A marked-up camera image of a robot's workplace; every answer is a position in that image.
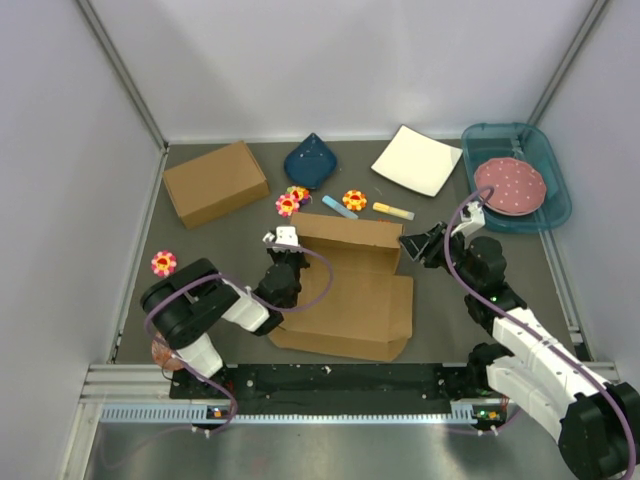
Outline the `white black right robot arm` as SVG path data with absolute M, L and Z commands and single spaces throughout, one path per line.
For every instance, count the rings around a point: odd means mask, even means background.
M 577 478 L 632 478 L 639 464 L 638 392 L 594 373 L 543 327 L 507 283 L 500 242 L 448 235 L 443 222 L 399 242 L 413 261 L 459 281 L 470 317 L 494 340 L 469 354 L 469 388 L 514 400 L 555 440 Z

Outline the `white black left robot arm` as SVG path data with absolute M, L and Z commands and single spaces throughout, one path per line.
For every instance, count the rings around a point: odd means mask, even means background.
M 256 289 L 237 287 L 201 258 L 151 286 L 141 297 L 143 311 L 169 349 L 194 372 L 192 384 L 205 396 L 226 387 L 224 362 L 208 335 L 219 320 L 263 336 L 297 306 L 301 271 L 310 266 L 302 252 L 267 250 L 273 265 Z

